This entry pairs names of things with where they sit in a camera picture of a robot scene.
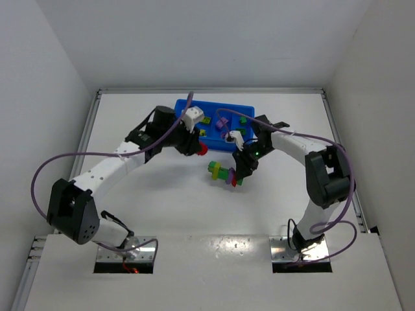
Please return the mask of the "long lego brick row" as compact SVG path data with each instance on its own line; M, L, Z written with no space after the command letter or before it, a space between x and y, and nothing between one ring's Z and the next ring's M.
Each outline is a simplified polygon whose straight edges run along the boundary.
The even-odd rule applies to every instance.
M207 171L211 174L212 180L222 180L227 185L233 187L241 186L243 179L236 179L233 168L224 168L219 162L211 161L207 166Z

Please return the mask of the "red round lego brick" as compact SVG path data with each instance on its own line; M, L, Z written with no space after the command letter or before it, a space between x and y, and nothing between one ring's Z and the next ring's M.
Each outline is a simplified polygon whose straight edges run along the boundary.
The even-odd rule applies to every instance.
M204 143L202 143L202 142L199 142L199 146L200 146L200 150L196 154L198 156L204 156L204 155L206 155L207 152L208 152L208 147Z

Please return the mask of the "dark green lego brick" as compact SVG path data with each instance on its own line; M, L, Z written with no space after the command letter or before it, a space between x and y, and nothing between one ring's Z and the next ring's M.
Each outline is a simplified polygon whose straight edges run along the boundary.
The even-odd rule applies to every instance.
M244 128L237 128L236 131L240 132L242 135L246 134L246 130Z

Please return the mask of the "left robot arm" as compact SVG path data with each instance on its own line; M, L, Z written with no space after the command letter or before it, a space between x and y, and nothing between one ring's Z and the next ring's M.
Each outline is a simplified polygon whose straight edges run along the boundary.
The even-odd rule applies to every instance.
M59 179L54 183L48 224L79 245L94 242L132 256L136 248L131 241L133 231L108 211L100 211L98 203L112 187L165 147L173 147L185 156L205 154L207 148L200 143L196 128L203 118L197 106L187 108L181 119L173 109L156 106L109 157L70 181Z

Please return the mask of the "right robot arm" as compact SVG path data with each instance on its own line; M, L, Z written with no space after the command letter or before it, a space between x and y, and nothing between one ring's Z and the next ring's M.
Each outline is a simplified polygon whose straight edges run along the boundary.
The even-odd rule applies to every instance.
M258 168L259 160L274 150L297 160L305 168L306 190L309 203L302 219L288 237L289 247L297 252L321 242L336 208L355 190L350 164L343 147L322 138L309 137L289 131L285 122L272 124L265 115L251 121L255 138L244 141L240 131L229 131L225 140L235 143L232 154L235 160L234 182L238 182Z

